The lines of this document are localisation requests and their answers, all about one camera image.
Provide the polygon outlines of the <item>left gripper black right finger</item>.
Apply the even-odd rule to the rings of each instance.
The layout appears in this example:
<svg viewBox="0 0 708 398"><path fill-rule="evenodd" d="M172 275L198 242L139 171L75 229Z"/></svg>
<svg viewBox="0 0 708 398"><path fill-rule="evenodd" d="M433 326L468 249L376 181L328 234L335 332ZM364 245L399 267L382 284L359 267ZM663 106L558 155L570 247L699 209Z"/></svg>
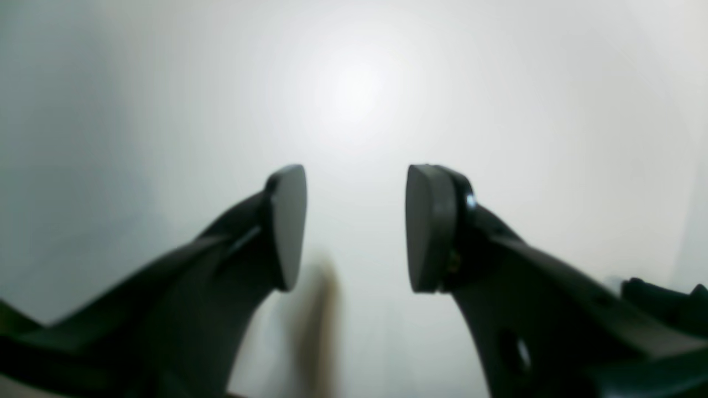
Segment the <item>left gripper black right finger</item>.
<svg viewBox="0 0 708 398"><path fill-rule="evenodd" d="M524 242L463 175L409 167L409 278L452 296L493 397L705 397L706 286L640 278L613 295Z"/></svg>

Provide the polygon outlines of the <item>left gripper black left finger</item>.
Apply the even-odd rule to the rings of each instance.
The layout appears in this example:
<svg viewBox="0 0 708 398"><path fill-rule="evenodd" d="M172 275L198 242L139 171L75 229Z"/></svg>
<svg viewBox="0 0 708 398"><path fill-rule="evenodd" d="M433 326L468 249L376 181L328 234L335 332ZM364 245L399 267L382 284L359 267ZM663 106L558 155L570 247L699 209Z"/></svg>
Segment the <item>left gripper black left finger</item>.
<svg viewBox="0 0 708 398"><path fill-rule="evenodd" d="M63 397L227 397L251 318L291 291L303 255L300 164L202 233L50 327L10 310L2 377Z"/></svg>

